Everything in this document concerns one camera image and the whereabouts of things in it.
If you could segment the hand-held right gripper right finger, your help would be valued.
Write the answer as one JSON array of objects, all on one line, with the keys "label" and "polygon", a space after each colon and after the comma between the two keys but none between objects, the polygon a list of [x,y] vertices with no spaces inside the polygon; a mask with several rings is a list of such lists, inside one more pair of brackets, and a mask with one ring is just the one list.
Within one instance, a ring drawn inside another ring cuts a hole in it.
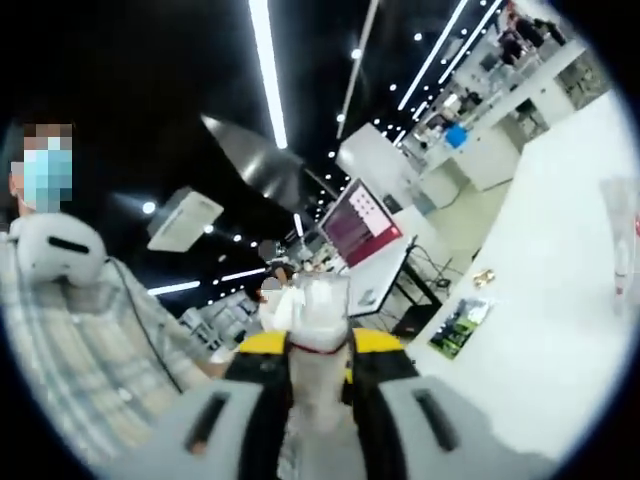
[{"label": "hand-held right gripper right finger", "polygon": [[351,334],[352,405],[369,479],[503,479],[505,447],[476,407],[419,375],[401,342]]}]

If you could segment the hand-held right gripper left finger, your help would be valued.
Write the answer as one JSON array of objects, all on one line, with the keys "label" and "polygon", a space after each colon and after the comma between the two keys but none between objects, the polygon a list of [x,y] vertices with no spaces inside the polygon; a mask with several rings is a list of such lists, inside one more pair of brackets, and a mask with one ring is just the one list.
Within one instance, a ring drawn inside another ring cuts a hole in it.
[{"label": "hand-held right gripper left finger", "polygon": [[226,377],[185,393],[144,448],[146,479],[272,479],[290,406],[287,335],[244,341]]}]

